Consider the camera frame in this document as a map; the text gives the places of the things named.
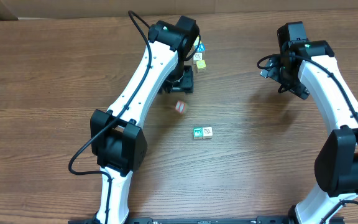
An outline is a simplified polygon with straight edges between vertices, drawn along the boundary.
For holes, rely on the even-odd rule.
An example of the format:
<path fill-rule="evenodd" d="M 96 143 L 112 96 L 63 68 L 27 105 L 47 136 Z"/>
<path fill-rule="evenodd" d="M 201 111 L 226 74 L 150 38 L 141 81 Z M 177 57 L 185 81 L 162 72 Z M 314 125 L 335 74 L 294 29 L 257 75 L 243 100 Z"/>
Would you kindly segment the cardboard box wall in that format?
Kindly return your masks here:
<path fill-rule="evenodd" d="M 0 20 L 358 9 L 358 0 L 0 0 Z"/>

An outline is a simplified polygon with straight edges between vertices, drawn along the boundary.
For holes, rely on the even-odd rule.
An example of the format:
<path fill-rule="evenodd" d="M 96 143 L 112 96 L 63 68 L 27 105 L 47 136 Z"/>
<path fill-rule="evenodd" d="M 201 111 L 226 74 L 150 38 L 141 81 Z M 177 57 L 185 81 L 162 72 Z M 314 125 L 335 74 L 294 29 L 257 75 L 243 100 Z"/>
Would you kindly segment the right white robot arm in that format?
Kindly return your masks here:
<path fill-rule="evenodd" d="M 261 76 L 305 100 L 312 96 L 328 138 L 314 162 L 316 184 L 277 223 L 343 223 L 335 214 L 358 205 L 358 102 L 344 81 L 335 54 L 325 40 L 310 41 L 302 22 L 277 31 L 279 54 L 265 56 Z"/>

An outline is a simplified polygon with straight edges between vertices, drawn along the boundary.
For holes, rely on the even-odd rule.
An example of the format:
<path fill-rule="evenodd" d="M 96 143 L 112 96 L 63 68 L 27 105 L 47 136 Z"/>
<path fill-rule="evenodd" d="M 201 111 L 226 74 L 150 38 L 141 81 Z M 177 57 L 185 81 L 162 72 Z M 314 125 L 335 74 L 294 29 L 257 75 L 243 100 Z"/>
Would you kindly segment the blue X wooden block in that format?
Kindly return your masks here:
<path fill-rule="evenodd" d="M 197 53 L 202 53 L 204 51 L 205 51 L 205 46 L 204 46 L 204 44 L 200 43 L 198 48 L 196 49 L 196 52 Z"/>

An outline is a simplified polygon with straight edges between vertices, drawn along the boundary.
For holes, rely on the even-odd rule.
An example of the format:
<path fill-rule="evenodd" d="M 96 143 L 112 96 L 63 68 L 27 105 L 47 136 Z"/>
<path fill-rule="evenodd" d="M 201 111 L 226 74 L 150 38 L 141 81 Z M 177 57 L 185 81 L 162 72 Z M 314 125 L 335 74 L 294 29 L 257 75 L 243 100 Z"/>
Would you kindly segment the red letter wooden block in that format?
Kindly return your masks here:
<path fill-rule="evenodd" d="M 180 114 L 186 113 L 187 108 L 188 108 L 188 105 L 184 101 L 178 100 L 175 105 L 175 111 Z"/>

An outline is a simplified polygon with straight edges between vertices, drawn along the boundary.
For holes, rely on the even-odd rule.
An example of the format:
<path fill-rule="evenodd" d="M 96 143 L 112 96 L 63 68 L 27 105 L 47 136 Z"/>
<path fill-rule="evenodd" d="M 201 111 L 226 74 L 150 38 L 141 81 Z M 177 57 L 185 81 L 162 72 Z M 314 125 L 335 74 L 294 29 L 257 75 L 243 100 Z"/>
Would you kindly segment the green picture wooden block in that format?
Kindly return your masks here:
<path fill-rule="evenodd" d="M 203 139 L 203 128 L 193 128 L 193 139 Z"/>

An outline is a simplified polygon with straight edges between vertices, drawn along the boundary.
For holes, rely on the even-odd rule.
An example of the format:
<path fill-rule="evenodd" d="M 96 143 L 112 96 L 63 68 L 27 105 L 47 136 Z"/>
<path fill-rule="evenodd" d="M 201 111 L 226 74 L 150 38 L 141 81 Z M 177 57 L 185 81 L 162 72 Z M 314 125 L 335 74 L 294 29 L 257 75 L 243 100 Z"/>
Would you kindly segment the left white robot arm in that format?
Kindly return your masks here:
<path fill-rule="evenodd" d="M 193 91 L 188 53 L 200 28 L 181 16 L 176 24 L 158 21 L 145 35 L 146 47 L 137 70 L 107 111 L 95 110 L 90 121 L 91 149 L 103 178 L 101 206 L 93 223 L 124 223 L 133 173 L 147 152 L 142 130 L 158 93 Z"/>

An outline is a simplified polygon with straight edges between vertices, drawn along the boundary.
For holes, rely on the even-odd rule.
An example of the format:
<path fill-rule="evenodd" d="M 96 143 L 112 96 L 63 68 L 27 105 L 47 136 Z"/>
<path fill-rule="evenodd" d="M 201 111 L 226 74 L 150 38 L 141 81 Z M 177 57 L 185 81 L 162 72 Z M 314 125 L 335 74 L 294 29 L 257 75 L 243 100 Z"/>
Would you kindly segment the white drawing wooden block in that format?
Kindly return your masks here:
<path fill-rule="evenodd" d="M 202 60 L 202 59 L 203 59 L 203 53 L 202 52 L 197 52 L 193 56 L 193 63 L 196 64 L 197 61 Z"/>

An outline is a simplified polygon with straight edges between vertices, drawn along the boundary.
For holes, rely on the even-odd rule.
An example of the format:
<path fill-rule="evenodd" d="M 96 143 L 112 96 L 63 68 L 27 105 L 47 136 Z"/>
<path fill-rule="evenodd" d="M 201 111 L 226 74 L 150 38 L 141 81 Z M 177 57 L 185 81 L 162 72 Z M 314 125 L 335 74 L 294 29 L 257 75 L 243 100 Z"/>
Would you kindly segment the yellow wooden block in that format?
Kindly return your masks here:
<path fill-rule="evenodd" d="M 198 44 L 199 44 L 199 41 L 200 41 L 200 38 L 197 37 L 197 38 L 195 39 L 194 43 L 193 43 L 193 46 L 194 46 L 194 47 L 197 47 Z"/>
<path fill-rule="evenodd" d="M 196 61 L 196 69 L 197 72 L 203 72 L 206 70 L 206 62 L 205 60 L 197 60 Z"/>

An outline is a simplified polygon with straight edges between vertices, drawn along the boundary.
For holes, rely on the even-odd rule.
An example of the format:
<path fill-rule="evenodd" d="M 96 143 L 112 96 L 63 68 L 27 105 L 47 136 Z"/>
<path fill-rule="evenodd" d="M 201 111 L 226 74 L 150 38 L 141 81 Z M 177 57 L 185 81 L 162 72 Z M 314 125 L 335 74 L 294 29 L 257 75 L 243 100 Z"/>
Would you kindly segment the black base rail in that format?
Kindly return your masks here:
<path fill-rule="evenodd" d="M 286 223 L 284 216 L 258 216 L 246 219 L 157 219 L 128 218 L 125 224 L 281 224 Z"/>

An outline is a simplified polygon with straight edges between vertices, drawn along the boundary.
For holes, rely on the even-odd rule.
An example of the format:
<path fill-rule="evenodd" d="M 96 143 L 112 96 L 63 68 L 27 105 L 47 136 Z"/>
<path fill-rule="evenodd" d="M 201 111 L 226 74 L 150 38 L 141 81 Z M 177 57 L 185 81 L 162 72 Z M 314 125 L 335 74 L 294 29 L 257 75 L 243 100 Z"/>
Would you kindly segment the white leaf wooden block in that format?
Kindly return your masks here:
<path fill-rule="evenodd" d="M 203 138 L 211 139 L 213 137 L 213 129 L 212 127 L 203 127 Z"/>

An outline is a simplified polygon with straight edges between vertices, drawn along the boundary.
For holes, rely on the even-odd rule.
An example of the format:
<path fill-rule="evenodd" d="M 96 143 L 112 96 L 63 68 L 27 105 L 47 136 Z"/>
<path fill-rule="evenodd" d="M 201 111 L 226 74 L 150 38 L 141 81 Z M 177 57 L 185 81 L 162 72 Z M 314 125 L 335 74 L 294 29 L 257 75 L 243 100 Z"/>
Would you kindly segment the yellow lower wooden block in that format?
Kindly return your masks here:
<path fill-rule="evenodd" d="M 203 72 L 206 70 L 206 62 L 205 60 L 197 60 L 196 61 L 196 69 L 197 72 Z"/>

